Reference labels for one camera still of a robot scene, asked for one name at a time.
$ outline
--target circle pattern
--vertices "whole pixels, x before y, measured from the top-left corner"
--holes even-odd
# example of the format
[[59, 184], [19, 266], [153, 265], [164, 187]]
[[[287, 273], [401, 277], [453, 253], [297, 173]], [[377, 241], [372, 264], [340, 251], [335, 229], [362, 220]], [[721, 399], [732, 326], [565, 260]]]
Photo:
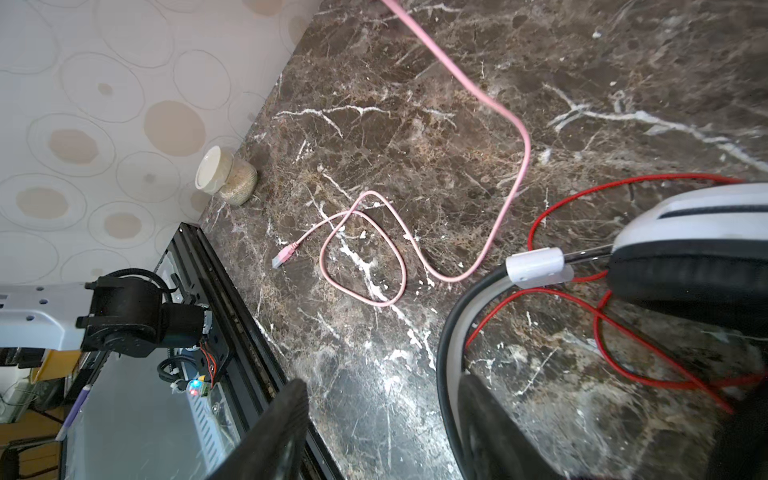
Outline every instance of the circle pattern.
[[132, 71], [100, 53], [78, 53], [59, 70], [70, 101], [101, 121], [124, 123], [144, 108], [144, 89]]
[[58, 265], [53, 243], [33, 233], [0, 232], [0, 245], [0, 283], [35, 282]]
[[22, 174], [0, 183], [0, 213], [30, 230], [62, 230], [85, 216], [85, 195], [73, 184], [44, 174]]
[[243, 0], [243, 4], [256, 15], [273, 17], [280, 13], [283, 0]]
[[103, 173], [115, 158], [107, 132], [70, 114], [50, 114], [33, 121], [27, 131], [27, 145], [41, 164], [70, 177]]
[[176, 234], [176, 229], [179, 227], [179, 223], [171, 223], [161, 228], [157, 235], [154, 236], [154, 250], [162, 255], [165, 249], [170, 243], [170, 239]]
[[205, 124], [196, 111], [179, 101], [164, 100], [147, 109], [144, 134], [159, 151], [186, 157], [205, 144]]
[[141, 205], [113, 202], [94, 210], [88, 218], [88, 231], [106, 247], [137, 247], [152, 237], [154, 218]]
[[115, 270], [131, 266], [128, 260], [112, 250], [86, 250], [76, 253], [61, 265], [62, 282], [91, 282]]
[[187, 215], [190, 219], [198, 221], [200, 215], [205, 211], [205, 207], [208, 206], [211, 196], [205, 192], [198, 190], [194, 186], [194, 182], [184, 185], [184, 188], [179, 192], [179, 207], [184, 215]]
[[172, 12], [192, 13], [200, 8], [203, 0], [157, 0], [157, 3]]
[[248, 135], [265, 101], [264, 97], [255, 92], [244, 91], [230, 103], [227, 117], [230, 120], [230, 126], [241, 138]]
[[94, 16], [107, 46], [132, 65], [161, 67], [174, 53], [174, 37], [168, 22], [150, 2], [100, 0]]
[[221, 61], [203, 50], [179, 55], [174, 65], [179, 94], [195, 107], [215, 110], [230, 98], [230, 75]]
[[56, 62], [58, 50], [51, 27], [27, 2], [0, 2], [0, 71], [40, 73]]
[[280, 12], [280, 40], [293, 53], [306, 28], [312, 23], [314, 12], [303, 2], [291, 2]]
[[235, 152], [240, 149], [241, 144], [243, 144], [243, 140], [238, 137], [231, 137], [230, 135], [221, 135], [220, 137], [215, 137], [213, 140], [209, 141], [208, 144], [203, 149], [203, 151], [209, 151], [211, 148], [218, 145], [222, 149], [226, 148]]
[[148, 151], [128, 155], [118, 164], [116, 175], [126, 195], [148, 204], [171, 198], [181, 182], [170, 160]]
[[40, 0], [46, 5], [59, 8], [77, 8], [88, 0]]

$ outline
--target patterned wallpaper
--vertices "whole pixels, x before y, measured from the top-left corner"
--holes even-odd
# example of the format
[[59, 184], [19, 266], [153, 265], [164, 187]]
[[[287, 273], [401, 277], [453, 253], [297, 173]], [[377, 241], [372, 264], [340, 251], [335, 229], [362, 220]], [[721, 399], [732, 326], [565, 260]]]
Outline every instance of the patterned wallpaper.
[[319, 0], [1, 0], [0, 283], [151, 268]]

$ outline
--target pink cable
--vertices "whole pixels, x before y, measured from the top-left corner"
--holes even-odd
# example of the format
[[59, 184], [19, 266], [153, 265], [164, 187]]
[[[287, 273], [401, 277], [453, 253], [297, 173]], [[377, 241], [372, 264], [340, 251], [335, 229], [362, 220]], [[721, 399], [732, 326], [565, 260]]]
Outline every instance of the pink cable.
[[[397, 0], [382, 0], [384, 4], [389, 7], [392, 12], [397, 15], [400, 20], [408, 28], [411, 29], [411, 31], [419, 37], [419, 40], [421, 40], [424, 45], [426, 45], [429, 50], [432, 51], [432, 53], [437, 57], [437, 59], [453, 74], [453, 76], [462, 84], [464, 85], [464, 88], [466, 88], [471, 94], [473, 94], [478, 100], [480, 100], [481, 103], [488, 105], [492, 110], [499, 113], [502, 117], [509, 120], [520, 132], [520, 136], [523, 139], [523, 144], [525, 146], [525, 152], [523, 155], [523, 161], [520, 165], [520, 170], [518, 172], [518, 176], [515, 179], [515, 183], [512, 185], [512, 189], [509, 191], [509, 195], [507, 196], [507, 199], [504, 202], [504, 205], [502, 206], [501, 211], [498, 212], [498, 216], [496, 217], [496, 221], [493, 224], [493, 228], [491, 228], [491, 233], [488, 236], [488, 240], [485, 242], [485, 245], [482, 248], [482, 251], [477, 257], [477, 260], [461, 275], [458, 276], [446, 276], [435, 270], [427, 261], [427, 259], [424, 257], [424, 254], [422, 253], [421, 249], [419, 248], [419, 245], [416, 243], [416, 241], [413, 238], [413, 235], [411, 234], [411, 231], [408, 229], [406, 224], [402, 221], [402, 218], [398, 215], [398, 213], [395, 211], [394, 207], [392, 207], [391, 203], [387, 201], [387, 199], [384, 198], [383, 195], [380, 193], [374, 191], [374, 190], [368, 190], [366, 192], [363, 192], [360, 194], [359, 197], [357, 197], [357, 200], [355, 200], [355, 203], [349, 208], [347, 211], [339, 212], [332, 217], [326, 219], [323, 222], [318, 223], [317, 225], [313, 226], [311, 229], [309, 229], [304, 235], [301, 236], [301, 238], [298, 239], [298, 241], [290, 244], [288, 247], [283, 249], [282, 252], [276, 257], [276, 260], [280, 260], [277, 265], [287, 260], [290, 255], [295, 251], [296, 248], [298, 248], [299, 244], [304, 241], [314, 230], [316, 230], [321, 225], [324, 225], [325, 223], [330, 222], [332, 219], [335, 219], [337, 217], [343, 216], [341, 221], [336, 225], [336, 227], [333, 229], [331, 234], [326, 238], [325, 243], [323, 243], [323, 247], [320, 248], [320, 255], [319, 255], [319, 265], [320, 265], [320, 272], [323, 274], [323, 277], [333, 285], [335, 288], [343, 291], [344, 293], [347, 293], [350, 296], [353, 296], [360, 300], [361, 302], [368, 303], [369, 305], [373, 306], [390, 306], [393, 303], [397, 302], [397, 300], [400, 299], [400, 297], [403, 295], [403, 293], [406, 291], [406, 264], [402, 259], [402, 256], [400, 255], [400, 252], [397, 250], [397, 247], [392, 242], [392, 239], [387, 236], [386, 233], [384, 233], [384, 230], [376, 224], [370, 217], [365, 215], [363, 212], [356, 210], [362, 199], [365, 197], [368, 197], [369, 195], [373, 195], [374, 197], [378, 197], [384, 205], [386, 205], [387, 208], [389, 208], [389, 211], [392, 212], [392, 215], [395, 217], [397, 222], [400, 224], [400, 227], [402, 230], [406, 233], [406, 238], [411, 241], [411, 244], [413, 245], [413, 249], [416, 251], [416, 255], [419, 256], [419, 259], [422, 261], [422, 264], [424, 265], [424, 268], [427, 269], [428, 272], [430, 272], [435, 278], [448, 283], [455, 283], [460, 282], [464, 280], [465, 278], [472, 275], [475, 270], [478, 269], [480, 266], [480, 263], [485, 259], [485, 255], [488, 254], [488, 251], [491, 249], [491, 245], [493, 244], [493, 240], [496, 238], [496, 234], [498, 233], [498, 229], [502, 225], [502, 221], [504, 221], [504, 216], [507, 214], [507, 211], [509, 210], [510, 205], [512, 204], [512, 201], [515, 199], [515, 196], [518, 192], [518, 189], [520, 188], [520, 184], [523, 181], [523, 178], [525, 177], [525, 173], [528, 171], [528, 164], [531, 161], [531, 138], [528, 135], [528, 130], [525, 129], [525, 126], [523, 125], [522, 121], [520, 121], [519, 118], [517, 118], [512, 112], [504, 108], [503, 105], [499, 104], [496, 100], [489, 97], [485, 92], [480, 90], [480, 88], [477, 87], [474, 83], [472, 83], [469, 78], [464, 74], [461, 69], [456, 66], [455, 63], [453, 63], [453, 60], [445, 54], [443, 50], [440, 49], [440, 47], [435, 43], [434, 40], [424, 31], [421, 26], [419, 26], [416, 21], [411, 18], [410, 15], [408, 15], [408, 12], [406, 12], [397, 2]], [[397, 260], [400, 263], [400, 269], [402, 271], [402, 282], [400, 283], [400, 290], [398, 293], [390, 300], [385, 300], [382, 302], [377, 302], [375, 300], [371, 300], [369, 298], [365, 298], [364, 296], [353, 292], [352, 290], [339, 285], [336, 281], [334, 281], [330, 275], [328, 274], [328, 271], [326, 269], [325, 264], [325, 256], [326, 256], [326, 249], [328, 248], [328, 245], [330, 241], [336, 236], [336, 234], [341, 230], [341, 228], [344, 226], [346, 221], [353, 215], [361, 216], [364, 220], [368, 221], [375, 229], [379, 232], [379, 234], [384, 238], [384, 241], [387, 242], [389, 245], [389, 248], [392, 249], [394, 254], [397, 257]]]

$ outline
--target red cable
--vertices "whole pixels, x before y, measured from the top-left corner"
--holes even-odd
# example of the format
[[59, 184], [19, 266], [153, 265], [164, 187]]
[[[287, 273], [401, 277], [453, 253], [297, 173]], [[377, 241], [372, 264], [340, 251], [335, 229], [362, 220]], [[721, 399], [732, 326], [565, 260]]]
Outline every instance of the red cable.
[[[610, 182], [609, 184], [599, 185], [597, 187], [592, 187], [587, 190], [584, 190], [582, 192], [579, 192], [575, 195], [571, 195], [568, 198], [565, 198], [559, 202], [557, 202], [555, 205], [552, 205], [547, 210], [544, 211], [533, 223], [531, 230], [528, 232], [528, 249], [533, 250], [533, 238], [536, 232], [536, 229], [538, 228], [538, 225], [541, 223], [543, 219], [546, 218], [547, 215], [551, 214], [553, 211], [557, 210], [558, 208], [562, 207], [563, 205], [579, 198], [583, 197], [584, 195], [589, 195], [594, 192], [600, 191], [600, 190], [606, 190], [608, 188], [612, 187], [618, 187], [620, 185], [626, 185], [626, 184], [633, 184], [641, 181], [647, 181], [647, 180], [681, 180], [681, 179], [695, 179], [695, 180], [713, 180], [717, 183], [721, 184], [738, 184], [741, 183], [741, 180], [738, 180], [736, 178], [730, 178], [730, 177], [722, 177], [720, 175], [712, 175], [712, 174], [662, 174], [662, 175], [644, 175], [641, 177], [632, 177], [632, 178], [626, 178], [624, 180], [619, 180], [615, 182]], [[583, 276], [583, 277], [577, 277], [574, 278], [574, 282], [591, 282], [592, 280], [599, 280], [600, 278], [603, 278], [607, 275], [607, 271], [597, 273], [595, 275], [590, 276]], [[513, 293], [512, 295], [508, 296], [506, 299], [504, 299], [501, 303], [499, 303], [478, 325], [478, 327], [475, 329], [474, 332], [469, 336], [467, 343], [465, 344], [465, 348], [469, 348], [469, 345], [472, 343], [472, 341], [477, 338], [477, 335], [480, 333], [482, 328], [485, 326], [485, 324], [488, 323], [504, 306], [506, 306], [511, 301], [517, 299], [520, 296], [523, 296], [527, 293], [550, 293], [551, 295], [559, 296], [561, 298], [565, 298], [566, 300], [570, 300], [571, 302], [575, 302], [578, 305], [582, 306], [586, 310], [589, 310], [594, 314], [593, 318], [593, 331], [594, 331], [594, 339], [595, 342], [598, 345], [598, 349], [600, 350], [600, 353], [603, 355], [605, 360], [608, 362], [608, 364], [613, 367], [616, 372], [618, 372], [620, 375], [630, 379], [634, 380], [635, 382], [641, 383], [646, 386], [653, 386], [657, 388], [663, 388], [663, 389], [682, 389], [682, 390], [695, 390], [695, 389], [701, 389], [703, 390], [707, 395], [712, 397], [712, 399], [721, 406], [726, 412], [733, 413], [733, 408], [730, 406], [730, 404], [715, 390], [715, 388], [723, 388], [726, 386], [742, 386], [742, 385], [749, 385], [753, 383], [758, 383], [761, 381], [765, 373], [757, 373], [757, 374], [751, 374], [747, 376], [741, 376], [736, 377], [733, 379], [721, 379], [717, 380], [711, 383], [711, 385], [706, 384], [703, 380], [696, 377], [693, 373], [689, 372], [685, 367], [683, 367], [680, 363], [676, 362], [674, 359], [669, 357], [664, 351], [656, 347], [655, 345], [645, 341], [644, 339], [640, 338], [636, 333], [632, 332], [627, 327], [621, 325], [620, 323], [616, 322], [609, 316], [605, 315], [603, 313], [603, 308], [608, 303], [608, 300], [611, 298], [612, 292], [608, 290], [605, 295], [603, 295], [603, 298], [601, 299], [600, 303], [598, 304], [598, 307], [595, 308], [589, 303], [583, 301], [582, 299], [579, 299], [575, 296], [569, 295], [568, 293], [560, 292], [557, 290], [547, 289], [547, 288], [530, 288], [526, 290], [520, 290], [518, 292]], [[605, 320], [606, 322], [610, 323], [612, 326], [617, 328], [621, 333], [623, 333], [625, 336], [629, 337], [630, 339], [640, 343], [645, 348], [649, 349], [654, 355], [659, 356], [662, 358], [665, 362], [669, 363], [671, 366], [673, 366], [682, 376], [688, 378], [687, 382], [672, 382], [667, 380], [657, 380], [657, 379], [650, 379], [645, 376], [639, 376], [632, 372], [629, 372], [626, 370], [623, 366], [621, 366], [608, 352], [608, 350], [605, 348], [605, 344], [602, 337], [602, 330], [601, 330], [601, 321]]]
[[[659, 174], [659, 175], [640, 175], [639, 177], [629, 177], [623, 180], [616, 180], [615, 182], [610, 182], [608, 184], [597, 185], [596, 187], [588, 188], [587, 190], [571, 195], [568, 198], [564, 198], [563, 200], [560, 200], [556, 204], [549, 207], [547, 210], [544, 210], [544, 213], [539, 215], [538, 218], [534, 220], [533, 225], [531, 225], [531, 230], [528, 231], [528, 249], [534, 250], [533, 238], [534, 238], [534, 235], [536, 234], [536, 229], [538, 229], [538, 226], [543, 221], [543, 219], [545, 219], [547, 215], [551, 214], [558, 208], [562, 207], [565, 204], [569, 204], [570, 202], [572, 202], [573, 200], [576, 200], [577, 198], [583, 197], [584, 195], [593, 194], [601, 190], [607, 190], [608, 188], [620, 187], [621, 185], [627, 185], [627, 184], [636, 184], [638, 182], [645, 182], [649, 180], [686, 180], [686, 179], [711, 180], [719, 184], [742, 183], [742, 180], [739, 180], [738, 178], [723, 177], [722, 175], [714, 175], [714, 174]], [[596, 273], [595, 275], [590, 275], [590, 276], [577, 276], [572, 281], [577, 283], [586, 283], [586, 282], [591, 282], [592, 280], [599, 280], [606, 275], [608, 275], [608, 272], [604, 271], [604, 272]]]
[[[513, 293], [512, 295], [505, 298], [501, 303], [499, 303], [478, 325], [477, 329], [475, 329], [474, 332], [472, 332], [472, 335], [469, 336], [469, 339], [467, 340], [467, 343], [465, 345], [466, 347], [469, 347], [469, 344], [472, 343], [472, 340], [474, 340], [477, 335], [480, 333], [480, 330], [485, 326], [488, 321], [490, 321], [491, 318], [493, 318], [496, 313], [498, 313], [502, 308], [504, 308], [508, 303], [512, 302], [513, 300], [517, 299], [520, 296], [527, 295], [528, 293], [549, 293], [551, 295], [559, 296], [561, 298], [565, 298], [566, 300], [569, 300], [571, 302], [574, 302], [581, 307], [585, 308], [586, 310], [589, 310], [594, 314], [595, 321], [594, 321], [594, 331], [595, 331], [595, 340], [598, 342], [598, 348], [600, 349], [600, 352], [603, 354], [603, 357], [608, 361], [608, 363], [614, 367], [614, 369], [617, 370], [621, 375], [626, 376], [629, 379], [632, 379], [636, 382], [642, 383], [643, 385], [648, 386], [655, 386], [659, 388], [676, 388], [676, 389], [684, 389], [684, 390], [692, 390], [692, 389], [701, 389], [703, 390], [707, 395], [712, 397], [712, 399], [717, 403], [717, 405], [723, 407], [723, 409], [728, 413], [733, 413], [733, 408], [730, 406], [730, 404], [722, 397], [720, 394], [710, 385], [707, 385], [703, 380], [696, 377], [693, 373], [689, 372], [685, 367], [683, 367], [680, 363], [676, 362], [674, 359], [669, 357], [666, 353], [664, 353], [661, 349], [659, 349], [657, 346], [646, 342], [639, 336], [637, 336], [634, 332], [629, 330], [627, 327], [621, 325], [620, 323], [616, 322], [612, 318], [610, 318], [605, 313], [602, 313], [599, 309], [594, 308], [589, 303], [583, 301], [580, 298], [577, 298], [575, 296], [572, 296], [565, 292], [560, 292], [558, 290], [552, 290], [549, 288], [529, 288], [526, 290], [519, 290], [518, 292]], [[604, 297], [604, 300], [607, 302], [607, 298], [610, 298], [610, 292], [607, 293]], [[618, 362], [616, 362], [613, 357], [608, 353], [608, 351], [605, 349], [605, 346], [603, 345], [602, 338], [600, 337], [600, 320], [605, 320], [606, 322], [610, 323], [612, 326], [616, 327], [620, 332], [622, 332], [625, 336], [628, 336], [635, 342], [640, 343], [645, 348], [649, 349], [653, 354], [659, 356], [664, 360], [665, 362], [669, 363], [672, 367], [674, 367], [680, 374], [686, 378], [688, 378], [688, 382], [666, 382], [662, 380], [656, 380], [656, 379], [648, 379], [643, 376], [637, 376], [634, 375], [631, 372], [628, 372], [624, 368], [622, 368]], [[753, 383], [755, 381], [759, 382], [763, 376], [746, 376], [741, 377], [739, 379], [731, 379], [729, 381], [726, 381], [726, 385], [743, 385], [745, 383]]]
[[[596, 310], [603, 311], [603, 308], [608, 303], [608, 300], [611, 298], [611, 295], [613, 292], [608, 290], [605, 295], [603, 295], [602, 300], [600, 300], [600, 303], [598, 304], [598, 307]], [[608, 350], [605, 348], [605, 344], [603, 341], [603, 335], [602, 335], [602, 329], [600, 321], [604, 318], [595, 315], [593, 318], [593, 330], [594, 330], [594, 341], [598, 345], [598, 349], [600, 350], [600, 353], [603, 354], [606, 361], [611, 364], [611, 366], [616, 370], [618, 373], [620, 373], [622, 376], [634, 380], [635, 382], [642, 383], [643, 385], [648, 386], [654, 386], [660, 389], [677, 389], [677, 390], [692, 390], [696, 389], [697, 385], [692, 382], [669, 382], [666, 380], [656, 380], [656, 379], [649, 379], [645, 376], [639, 376], [635, 375], [632, 372], [629, 372], [626, 370], [623, 366], [621, 366], [616, 360], [611, 356], [610, 353], [608, 353]], [[620, 324], [617, 324], [613, 320], [608, 321], [611, 325], [616, 326], [619, 330], [621, 330], [622, 333], [629, 336], [630, 338], [634, 338], [636, 335], [631, 332], [627, 327], [621, 326]], [[760, 380], [762, 380], [764, 375], [762, 373], [754, 373], [752, 375], [746, 375], [746, 376], [740, 376], [732, 379], [721, 379], [717, 380], [711, 383], [712, 386], [716, 386], [718, 388], [723, 388], [727, 386], [742, 386], [742, 385], [751, 385], [754, 383], [758, 383]]]
[[213, 386], [213, 384], [214, 384], [214, 377], [216, 377], [216, 374], [217, 374], [217, 372], [219, 370], [219, 366], [216, 363], [216, 359], [214, 358], [213, 354], [209, 353], [206, 350], [206, 346], [207, 345], [208, 345], [207, 343], [200, 344], [200, 351], [205, 356], [206, 363], [208, 364], [208, 373], [210, 374], [210, 384], [211, 384], [211, 386]]

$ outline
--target marble countertop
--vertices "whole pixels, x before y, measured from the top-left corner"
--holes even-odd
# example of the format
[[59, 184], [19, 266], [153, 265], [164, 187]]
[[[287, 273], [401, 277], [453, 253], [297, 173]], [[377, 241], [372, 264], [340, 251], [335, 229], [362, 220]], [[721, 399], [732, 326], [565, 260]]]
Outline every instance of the marble countertop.
[[[523, 251], [548, 205], [638, 174], [704, 171], [768, 180], [768, 8], [731, 0], [404, 2], [418, 22], [531, 132], [530, 174], [481, 268]], [[426, 274], [394, 219], [366, 201], [408, 266], [385, 309], [326, 283], [330, 227], [283, 268], [270, 261], [369, 188], [389, 198], [444, 273], [470, 265], [521, 161], [516, 130], [480, 107], [378, 2], [326, 0], [240, 154], [260, 182], [242, 207], [213, 200], [201, 225], [291, 376], [347, 478], [458, 478], [435, 390], [444, 318], [472, 281]], [[622, 187], [579, 200], [539, 245], [610, 243], [632, 218], [700, 184]], [[328, 250], [333, 278], [378, 300], [399, 288], [395, 257], [352, 219]], [[597, 272], [580, 266], [580, 273]], [[604, 283], [567, 285], [596, 303]], [[612, 315], [704, 376], [762, 366], [747, 339], [614, 302]], [[627, 366], [675, 378], [606, 328]], [[549, 297], [513, 303], [472, 346], [482, 378], [542, 455], [567, 475], [698, 479], [723, 414], [705, 395], [647, 388], [599, 356], [590, 316]]]

